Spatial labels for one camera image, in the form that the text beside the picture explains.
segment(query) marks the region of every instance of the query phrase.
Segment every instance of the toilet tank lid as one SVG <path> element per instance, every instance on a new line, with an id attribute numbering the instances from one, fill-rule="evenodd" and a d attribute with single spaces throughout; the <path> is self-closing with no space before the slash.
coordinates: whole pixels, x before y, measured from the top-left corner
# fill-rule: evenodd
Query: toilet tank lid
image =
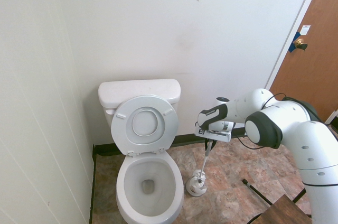
<path id="1" fill-rule="evenodd" d="M 105 108 L 117 108 L 122 102 L 141 95 L 156 95 L 170 104 L 180 100 L 181 86 L 177 80 L 128 80 L 104 82 L 99 87 L 100 103 Z"/>

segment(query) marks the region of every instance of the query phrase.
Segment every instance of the brown floor tile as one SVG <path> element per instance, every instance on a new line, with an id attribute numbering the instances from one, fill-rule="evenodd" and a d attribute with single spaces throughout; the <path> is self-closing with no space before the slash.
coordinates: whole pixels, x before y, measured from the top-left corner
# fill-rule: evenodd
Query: brown floor tile
<path id="1" fill-rule="evenodd" d="M 208 188 L 207 192 L 223 191 L 231 188 L 226 174 L 222 167 L 208 167 L 205 169 L 206 181 L 205 185 Z"/>
<path id="2" fill-rule="evenodd" d="M 206 195 L 196 198 L 186 193 L 183 209 L 186 222 L 189 224 L 212 224 L 217 222 L 209 198 Z"/>
<path id="3" fill-rule="evenodd" d="M 268 209 L 265 201 L 246 186 L 235 188 L 234 192 L 240 203 L 242 216 L 257 215 Z"/>
<path id="4" fill-rule="evenodd" d="M 246 179 L 249 183 L 254 183 L 246 162 L 230 163 L 222 167 L 224 168 L 231 187 L 245 186 L 242 183 L 243 179 Z"/>
<path id="5" fill-rule="evenodd" d="M 185 219 L 183 207 L 181 209 L 179 216 L 176 218 L 176 220 L 174 220 L 173 224 L 186 224 L 186 219 Z"/>
<path id="6" fill-rule="evenodd" d="M 168 150 L 166 150 L 169 154 L 172 151 L 183 151 L 183 150 L 188 150 L 192 149 L 195 147 L 204 147 L 203 143 L 195 143 L 195 144 L 189 144 L 189 145 L 184 145 L 184 146 L 176 146 L 176 147 L 171 147 Z"/>
<path id="7" fill-rule="evenodd" d="M 118 211 L 116 183 L 95 184 L 93 213 L 104 214 Z"/>
<path id="8" fill-rule="evenodd" d="M 311 214 L 311 207 L 309 202 L 296 203 L 296 205 L 305 213 Z"/>
<path id="9" fill-rule="evenodd" d="M 176 162 L 181 171 L 183 183 L 186 183 L 192 176 L 193 172 L 197 169 L 194 153 L 191 149 L 188 149 L 182 151 L 172 151 L 170 156 Z"/>
<path id="10" fill-rule="evenodd" d="M 286 195 L 293 200 L 304 188 L 304 185 L 302 183 L 302 178 L 299 174 L 289 176 L 287 178 L 281 178 L 279 179 L 279 182 L 283 186 L 284 190 L 286 191 Z M 302 196 L 302 198 L 299 200 L 299 203 L 305 203 L 308 202 L 309 198 L 307 194 Z"/>
<path id="11" fill-rule="evenodd" d="M 182 151 L 173 151 L 170 153 L 171 158 L 176 162 L 178 167 L 181 167 L 184 170 L 195 170 L 196 161 L 194 153 L 191 149 L 182 150 Z"/>
<path id="12" fill-rule="evenodd" d="M 211 193 L 209 198 L 220 223 L 240 218 L 241 206 L 233 189 Z"/>
<path id="13" fill-rule="evenodd" d="M 279 147 L 281 153 L 285 156 L 285 158 L 289 161 L 289 163 L 291 164 L 291 166 L 294 169 L 297 169 L 296 163 L 295 163 L 295 159 L 292 156 L 292 153 L 290 152 L 289 149 L 286 148 L 286 146 L 280 145 Z"/>
<path id="14" fill-rule="evenodd" d="M 247 161 L 246 163 L 255 183 L 263 183 L 277 179 L 277 176 L 270 169 L 264 158 Z"/>
<path id="15" fill-rule="evenodd" d="M 244 161 L 243 157 L 240 156 L 233 148 L 232 144 L 220 144 L 212 150 L 210 154 L 216 155 L 221 164 L 236 163 Z"/>
<path id="16" fill-rule="evenodd" d="M 257 183 L 253 184 L 252 186 L 255 187 L 272 203 L 275 203 L 281 196 L 286 194 L 286 191 L 278 180 Z"/>
<path id="17" fill-rule="evenodd" d="M 121 216 L 120 212 L 93 214 L 92 224 L 125 224 L 127 223 Z"/>
<path id="18" fill-rule="evenodd" d="M 109 177 L 117 177 L 117 174 L 121 168 L 121 165 L 125 159 L 122 154 L 113 156 L 96 156 L 96 174 L 95 182 L 100 183 Z"/>
<path id="19" fill-rule="evenodd" d="M 265 162 L 278 178 L 284 178 L 296 174 L 295 168 L 284 155 L 276 155 L 265 158 Z"/>
<path id="20" fill-rule="evenodd" d="M 259 147 L 255 145 L 254 143 L 252 143 L 249 139 L 241 138 L 241 141 L 249 147 L 252 147 L 252 148 Z M 242 143 L 240 143 L 238 140 L 233 142 L 233 149 L 245 161 L 255 160 L 255 159 L 263 157 L 260 150 L 248 149 L 245 146 L 243 146 Z"/>
<path id="21" fill-rule="evenodd" d="M 216 149 L 216 148 L 219 148 L 219 147 L 223 147 L 223 146 L 229 146 L 229 145 L 232 146 L 233 140 L 234 139 L 231 139 L 230 142 L 217 141 L 216 146 L 215 146 L 215 148 L 213 148 L 213 150 Z"/>
<path id="22" fill-rule="evenodd" d="M 222 224 L 247 224 L 254 216 L 246 216 L 236 220 L 224 222 Z"/>
<path id="23" fill-rule="evenodd" d="M 281 154 L 280 149 L 273 149 L 271 147 L 264 147 L 260 149 L 260 153 L 263 157 L 275 156 Z"/>

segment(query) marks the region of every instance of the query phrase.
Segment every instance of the black cable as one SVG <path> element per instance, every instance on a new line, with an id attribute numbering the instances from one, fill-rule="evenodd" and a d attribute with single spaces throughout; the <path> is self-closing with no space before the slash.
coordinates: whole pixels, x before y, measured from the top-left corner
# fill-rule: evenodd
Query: black cable
<path id="1" fill-rule="evenodd" d="M 261 215 L 261 213 L 259 215 L 256 215 L 255 217 L 253 217 L 247 224 L 253 223 L 253 221 L 256 220 L 260 215 Z"/>
<path id="2" fill-rule="evenodd" d="M 262 106 L 262 109 L 264 109 L 265 105 L 266 105 L 271 99 L 273 99 L 275 96 L 278 96 L 278 95 L 284 95 L 284 96 L 286 97 L 286 94 L 284 94 L 284 93 L 278 93 L 278 94 L 275 94 L 275 95 L 271 96 L 271 97 L 264 103 L 264 105 Z"/>
<path id="3" fill-rule="evenodd" d="M 324 125 L 327 127 L 327 129 L 330 131 L 330 133 L 333 135 L 333 137 L 336 139 L 336 141 L 338 141 L 338 138 L 336 137 L 336 135 L 334 135 L 334 133 L 329 129 L 328 125 L 325 124 L 325 123 L 318 117 L 318 115 L 317 115 L 315 112 L 313 112 L 311 109 L 306 108 L 299 100 L 297 100 L 297 99 L 295 99 L 295 98 L 285 96 L 284 99 L 285 99 L 285 100 L 289 100 L 289 101 L 294 101 L 294 102 L 296 102 L 296 103 L 302 105 L 302 106 L 307 110 L 307 112 L 311 112 L 312 115 L 314 115 L 315 118 L 317 118 L 319 122 L 321 122 L 322 124 L 324 124 Z"/>
<path id="4" fill-rule="evenodd" d="M 240 139 L 239 137 L 234 133 L 234 136 L 236 136 L 236 138 L 239 140 L 240 143 L 242 143 L 243 146 L 245 146 L 246 148 L 248 149 L 251 149 L 251 150 L 257 150 L 257 149 L 261 149 L 261 148 L 264 148 L 264 146 L 261 146 L 261 147 L 258 147 L 258 148 L 252 148 L 252 147 L 249 147 L 247 145 L 245 145 Z"/>

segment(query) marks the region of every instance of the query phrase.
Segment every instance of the white wall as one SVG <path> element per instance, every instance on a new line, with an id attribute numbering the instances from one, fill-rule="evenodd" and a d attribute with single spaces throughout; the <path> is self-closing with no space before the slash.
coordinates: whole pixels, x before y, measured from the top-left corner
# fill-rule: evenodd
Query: white wall
<path id="1" fill-rule="evenodd" d="M 0 5 L 0 223 L 89 223 L 92 142 L 60 2 Z"/>
<path id="2" fill-rule="evenodd" d="M 179 134 L 215 97 L 264 87 L 303 0 L 60 0 L 95 144 L 112 143 L 100 83 L 177 79 Z"/>

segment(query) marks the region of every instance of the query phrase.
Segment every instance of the white label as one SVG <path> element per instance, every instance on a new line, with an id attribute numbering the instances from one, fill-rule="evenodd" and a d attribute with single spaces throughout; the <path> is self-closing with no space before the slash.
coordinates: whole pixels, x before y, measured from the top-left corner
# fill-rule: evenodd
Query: white label
<path id="1" fill-rule="evenodd" d="M 304 25 L 300 31 L 301 35 L 306 35 L 308 30 L 310 29 L 311 25 Z"/>

